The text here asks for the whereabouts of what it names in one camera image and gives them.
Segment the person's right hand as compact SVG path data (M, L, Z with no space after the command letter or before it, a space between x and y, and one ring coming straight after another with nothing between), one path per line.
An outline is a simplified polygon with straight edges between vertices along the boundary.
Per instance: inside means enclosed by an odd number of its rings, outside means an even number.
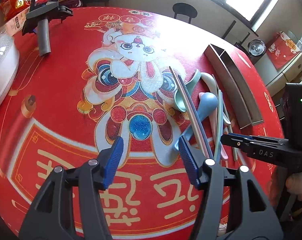
M273 207L278 204L283 190L302 201L302 172L289 175L286 168L276 167L271 175L269 190L269 200Z

